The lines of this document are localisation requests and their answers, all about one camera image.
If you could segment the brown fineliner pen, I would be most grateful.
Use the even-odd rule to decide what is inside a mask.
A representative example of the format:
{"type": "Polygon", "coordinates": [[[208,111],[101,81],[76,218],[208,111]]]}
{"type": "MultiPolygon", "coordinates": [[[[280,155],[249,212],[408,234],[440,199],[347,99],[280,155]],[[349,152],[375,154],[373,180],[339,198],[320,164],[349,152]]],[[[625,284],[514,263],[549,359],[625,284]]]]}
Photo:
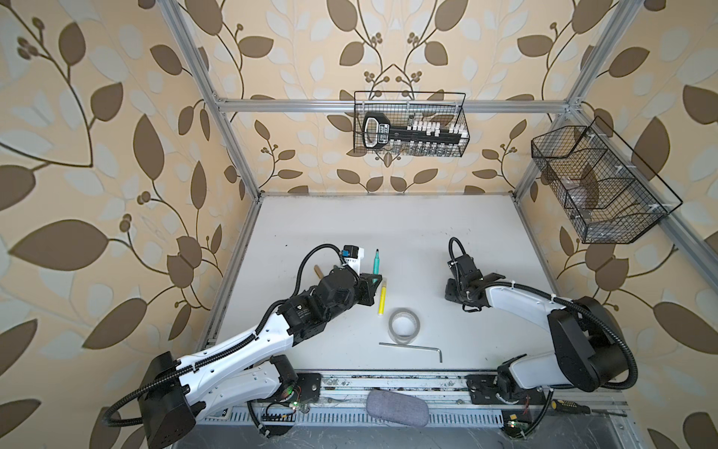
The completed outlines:
{"type": "Polygon", "coordinates": [[[323,271],[321,270],[321,268],[318,265],[315,265],[313,270],[319,280],[322,280],[323,277],[325,277],[325,275],[323,275],[323,271]]]}

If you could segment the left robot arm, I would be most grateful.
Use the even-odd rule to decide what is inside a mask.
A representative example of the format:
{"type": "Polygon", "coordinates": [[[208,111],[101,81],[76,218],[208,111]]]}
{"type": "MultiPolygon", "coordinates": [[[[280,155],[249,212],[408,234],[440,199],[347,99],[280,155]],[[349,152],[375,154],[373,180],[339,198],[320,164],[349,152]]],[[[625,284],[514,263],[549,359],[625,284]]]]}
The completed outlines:
{"type": "Polygon", "coordinates": [[[291,398],[297,375],[286,351],[322,333],[353,306],[373,306],[383,281],[378,273],[360,271],[357,248],[323,243],[310,253],[321,250],[335,253],[340,263],[318,284],[301,287],[309,261],[304,257],[291,295],[271,303],[255,327],[192,355],[155,357],[140,387],[108,407],[101,424],[138,426],[149,447],[166,448],[201,419],[239,402],[291,398]]]}

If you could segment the teal highlighter pen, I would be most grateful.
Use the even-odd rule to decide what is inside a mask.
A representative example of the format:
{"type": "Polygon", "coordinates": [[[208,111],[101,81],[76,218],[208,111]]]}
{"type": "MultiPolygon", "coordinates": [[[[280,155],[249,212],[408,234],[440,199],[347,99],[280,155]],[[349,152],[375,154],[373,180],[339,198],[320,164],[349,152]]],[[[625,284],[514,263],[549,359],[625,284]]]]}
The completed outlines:
{"type": "Polygon", "coordinates": [[[381,267],[380,250],[377,249],[374,254],[372,274],[379,275],[381,267]]]}

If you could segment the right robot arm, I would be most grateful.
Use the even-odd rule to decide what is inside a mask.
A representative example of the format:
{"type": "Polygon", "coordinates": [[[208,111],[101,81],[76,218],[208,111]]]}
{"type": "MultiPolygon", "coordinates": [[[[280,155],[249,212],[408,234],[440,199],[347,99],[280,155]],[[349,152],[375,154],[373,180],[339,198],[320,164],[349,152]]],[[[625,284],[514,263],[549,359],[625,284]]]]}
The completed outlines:
{"type": "Polygon", "coordinates": [[[509,312],[546,331],[552,351],[542,355],[518,355],[497,368],[491,392],[512,405],[525,400],[529,391],[546,394],[538,415],[529,424],[510,419],[503,433],[513,440],[532,436],[547,413],[563,409],[555,400],[560,389],[594,392],[605,388],[628,390],[639,380],[639,367],[619,325],[592,297],[562,299],[525,284],[509,282],[498,273],[482,274],[457,237],[448,242],[448,267],[452,274],[445,299],[475,314],[485,309],[509,312]]]}

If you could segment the yellow highlighter pen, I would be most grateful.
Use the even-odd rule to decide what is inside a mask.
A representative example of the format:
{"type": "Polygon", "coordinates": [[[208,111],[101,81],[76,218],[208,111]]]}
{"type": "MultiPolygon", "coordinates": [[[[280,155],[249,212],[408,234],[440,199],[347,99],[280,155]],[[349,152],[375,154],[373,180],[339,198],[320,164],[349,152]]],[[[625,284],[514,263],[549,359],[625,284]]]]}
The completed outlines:
{"type": "Polygon", "coordinates": [[[387,295],[387,280],[383,279],[380,286],[380,300],[378,306],[379,316],[383,316],[386,307],[386,295],[387,295]]]}

